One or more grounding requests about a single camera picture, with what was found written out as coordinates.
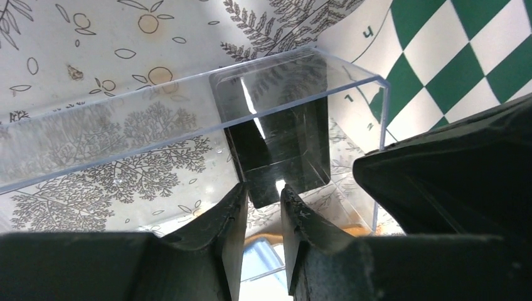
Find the orange leather card holder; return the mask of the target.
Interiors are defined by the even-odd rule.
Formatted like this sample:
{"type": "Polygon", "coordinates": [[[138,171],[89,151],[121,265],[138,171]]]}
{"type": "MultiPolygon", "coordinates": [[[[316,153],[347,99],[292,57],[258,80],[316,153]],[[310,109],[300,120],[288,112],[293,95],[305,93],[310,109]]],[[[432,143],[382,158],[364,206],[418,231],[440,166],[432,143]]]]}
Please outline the orange leather card holder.
{"type": "Polygon", "coordinates": [[[259,233],[245,239],[241,282],[274,279],[287,287],[283,237],[274,233],[259,233]]]}

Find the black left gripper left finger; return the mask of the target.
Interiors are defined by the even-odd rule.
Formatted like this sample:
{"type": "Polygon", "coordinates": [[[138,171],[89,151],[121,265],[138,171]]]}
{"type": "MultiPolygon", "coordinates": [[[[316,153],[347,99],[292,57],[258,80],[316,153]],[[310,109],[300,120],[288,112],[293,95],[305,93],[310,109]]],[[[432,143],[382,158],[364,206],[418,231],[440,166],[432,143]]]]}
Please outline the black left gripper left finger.
{"type": "Polygon", "coordinates": [[[248,186],[163,237],[150,232],[1,236],[2,300],[238,300],[248,186]]]}

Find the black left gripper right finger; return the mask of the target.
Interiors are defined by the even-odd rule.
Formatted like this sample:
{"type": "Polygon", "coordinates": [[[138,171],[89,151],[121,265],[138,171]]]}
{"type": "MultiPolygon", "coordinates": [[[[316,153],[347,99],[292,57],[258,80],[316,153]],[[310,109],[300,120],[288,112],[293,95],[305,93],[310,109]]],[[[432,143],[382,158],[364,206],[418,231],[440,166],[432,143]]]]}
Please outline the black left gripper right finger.
{"type": "Polygon", "coordinates": [[[493,235],[352,236],[280,195],[295,300],[530,300],[531,259],[493,235]]]}

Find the clear acrylic card box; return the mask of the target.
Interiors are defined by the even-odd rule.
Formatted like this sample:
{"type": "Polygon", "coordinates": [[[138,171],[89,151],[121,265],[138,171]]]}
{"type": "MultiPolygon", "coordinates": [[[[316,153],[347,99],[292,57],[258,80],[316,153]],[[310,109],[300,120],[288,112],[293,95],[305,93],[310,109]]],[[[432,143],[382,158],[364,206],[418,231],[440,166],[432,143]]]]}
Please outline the clear acrylic card box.
{"type": "MultiPolygon", "coordinates": [[[[80,123],[82,119],[93,122],[96,132],[102,134],[105,118],[122,121],[135,110],[146,109],[148,102],[144,92],[139,89],[68,110],[2,124],[1,196],[46,180],[86,171],[91,167],[134,157],[201,135],[221,132],[227,156],[232,161],[231,171],[235,174],[235,181],[218,196],[216,205],[235,184],[243,181],[238,177],[235,159],[224,133],[227,127],[237,124],[238,120],[222,121],[211,91],[209,76],[228,71],[243,77],[268,68],[287,70],[295,67],[323,68],[327,73],[324,93],[328,99],[331,163],[331,180],[327,185],[298,194],[312,209],[340,228],[352,233],[371,233],[376,228],[378,207],[354,180],[353,163],[367,152],[383,146],[385,116],[372,111],[370,104],[372,97],[386,101],[388,84],[379,75],[317,48],[292,50],[175,80],[179,88],[193,97],[192,109],[199,113],[198,125],[164,131],[159,128],[162,124],[162,114],[154,113],[149,116],[149,121],[158,126],[154,135],[137,130],[132,134],[133,138],[139,139],[136,144],[112,149],[102,148],[69,163],[32,167],[26,172],[14,172],[9,168],[11,162],[51,159],[55,154],[54,145],[61,139],[80,142],[85,133],[74,133],[72,125],[80,123]]],[[[277,112],[282,108],[295,107],[316,99],[317,95],[311,95],[287,102],[285,105],[273,105],[266,110],[242,115],[240,121],[249,121],[269,112],[277,112]]],[[[279,223],[279,201],[264,208],[255,208],[248,194],[245,228],[247,235],[270,232],[279,223]]]]}

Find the black credit card stack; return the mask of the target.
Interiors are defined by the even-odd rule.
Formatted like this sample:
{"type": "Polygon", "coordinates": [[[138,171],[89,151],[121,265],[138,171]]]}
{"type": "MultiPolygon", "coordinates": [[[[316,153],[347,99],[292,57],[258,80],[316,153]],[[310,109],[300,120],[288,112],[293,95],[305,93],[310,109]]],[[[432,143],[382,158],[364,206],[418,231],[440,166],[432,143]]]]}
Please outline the black credit card stack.
{"type": "Polygon", "coordinates": [[[305,193],[330,182],[326,79],[323,68],[312,67],[268,68],[243,77],[228,71],[209,76],[222,121],[238,120],[224,133],[255,208],[276,203],[285,186],[305,193]],[[317,99],[240,121],[242,115],[311,95],[317,99]]]}

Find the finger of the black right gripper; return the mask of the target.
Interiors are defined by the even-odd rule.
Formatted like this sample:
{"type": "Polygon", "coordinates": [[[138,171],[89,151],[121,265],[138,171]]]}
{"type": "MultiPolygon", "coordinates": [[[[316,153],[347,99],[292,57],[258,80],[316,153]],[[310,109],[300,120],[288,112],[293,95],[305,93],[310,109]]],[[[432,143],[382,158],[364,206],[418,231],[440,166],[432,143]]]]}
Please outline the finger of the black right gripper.
{"type": "Polygon", "coordinates": [[[374,150],[356,182],[408,234],[531,236],[531,95],[374,150]]]}

